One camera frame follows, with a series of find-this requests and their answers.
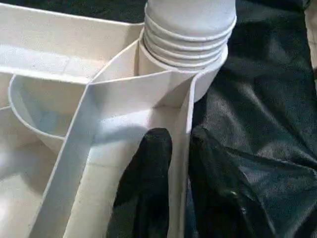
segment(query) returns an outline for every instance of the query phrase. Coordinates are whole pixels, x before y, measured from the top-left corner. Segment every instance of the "stacked white cup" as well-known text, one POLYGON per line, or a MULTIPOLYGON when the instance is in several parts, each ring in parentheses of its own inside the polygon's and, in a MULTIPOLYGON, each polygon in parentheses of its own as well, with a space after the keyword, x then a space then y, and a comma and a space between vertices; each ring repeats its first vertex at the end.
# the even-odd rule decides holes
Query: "stacked white cup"
POLYGON ((148 0, 143 40, 157 60, 201 70, 220 60, 236 19, 235 0, 148 0))

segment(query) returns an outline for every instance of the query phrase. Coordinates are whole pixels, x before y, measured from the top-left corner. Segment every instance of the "black cloth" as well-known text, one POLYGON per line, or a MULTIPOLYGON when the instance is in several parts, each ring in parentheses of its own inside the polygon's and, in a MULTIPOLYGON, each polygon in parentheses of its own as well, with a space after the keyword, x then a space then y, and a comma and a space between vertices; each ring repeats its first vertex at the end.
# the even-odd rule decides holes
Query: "black cloth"
POLYGON ((148 131, 124 171, 107 238, 165 238, 168 232, 168 169, 172 140, 164 128, 148 131))
POLYGON ((189 170, 202 238, 317 236, 317 101, 304 12, 300 1, 277 2, 237 1, 228 60, 195 105, 189 170))

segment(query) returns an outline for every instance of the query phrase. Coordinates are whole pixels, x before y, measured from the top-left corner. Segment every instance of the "white tray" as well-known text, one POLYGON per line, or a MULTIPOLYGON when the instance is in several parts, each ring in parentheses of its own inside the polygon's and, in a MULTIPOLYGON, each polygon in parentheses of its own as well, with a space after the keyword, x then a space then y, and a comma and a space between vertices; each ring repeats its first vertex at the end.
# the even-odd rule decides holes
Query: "white tray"
POLYGON ((154 127, 172 136, 168 236, 183 237, 193 106, 217 70, 162 65, 142 28, 0 3, 0 238, 102 237, 154 127))

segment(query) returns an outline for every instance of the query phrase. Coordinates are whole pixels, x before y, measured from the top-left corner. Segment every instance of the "white paper cup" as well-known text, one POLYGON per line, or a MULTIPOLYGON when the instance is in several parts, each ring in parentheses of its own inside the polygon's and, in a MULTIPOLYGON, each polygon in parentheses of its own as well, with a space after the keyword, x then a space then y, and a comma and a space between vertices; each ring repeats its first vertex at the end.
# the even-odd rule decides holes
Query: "white paper cup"
POLYGON ((167 31, 189 37, 221 34, 236 16, 235 0, 148 0, 145 12, 167 31))

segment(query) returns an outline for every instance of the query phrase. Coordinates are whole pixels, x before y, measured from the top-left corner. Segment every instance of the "curved white container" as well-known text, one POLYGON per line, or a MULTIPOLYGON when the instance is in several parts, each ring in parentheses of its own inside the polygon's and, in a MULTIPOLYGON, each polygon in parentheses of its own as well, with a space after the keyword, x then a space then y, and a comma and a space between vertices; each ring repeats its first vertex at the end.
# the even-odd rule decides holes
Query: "curved white container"
POLYGON ((232 0, 149 0, 144 38, 143 24, 0 3, 0 238, 103 237, 153 127, 172 136, 168 238, 184 237, 194 102, 225 62, 235 20, 232 0), (221 14, 204 4, 227 21, 215 27, 221 14))
POLYGON ((14 76, 8 99, 14 114, 58 153, 85 86, 14 76))

